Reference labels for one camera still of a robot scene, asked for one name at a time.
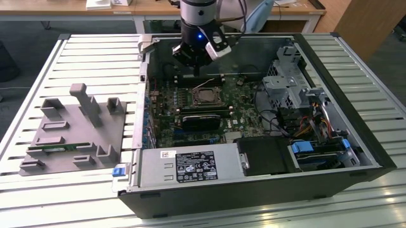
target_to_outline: white box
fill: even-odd
[[[133,0],[113,0],[113,4],[117,6],[129,6]]]
[[[111,9],[113,4],[110,0],[87,0],[87,10]]]

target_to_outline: cpu socket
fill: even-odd
[[[193,94],[193,105],[198,106],[222,106],[221,88],[195,88]]]

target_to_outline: barcode sticker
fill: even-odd
[[[177,151],[161,151],[161,158],[175,158]]]
[[[114,14],[131,14],[129,11],[115,11]]]

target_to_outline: motherboard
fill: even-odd
[[[153,83],[157,147],[233,143],[268,134],[253,101],[257,81],[242,75],[195,81]]]

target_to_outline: desk leg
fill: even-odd
[[[46,30],[51,29],[51,22],[50,21],[41,21]]]
[[[310,19],[306,22],[304,30],[302,30],[304,33],[313,33],[314,32],[316,27],[318,25],[320,17],[321,17],[320,15],[310,16]]]
[[[134,19],[134,23],[135,23],[137,33],[145,34],[146,33],[146,27],[145,27],[146,17],[145,16],[134,16],[133,19]]]

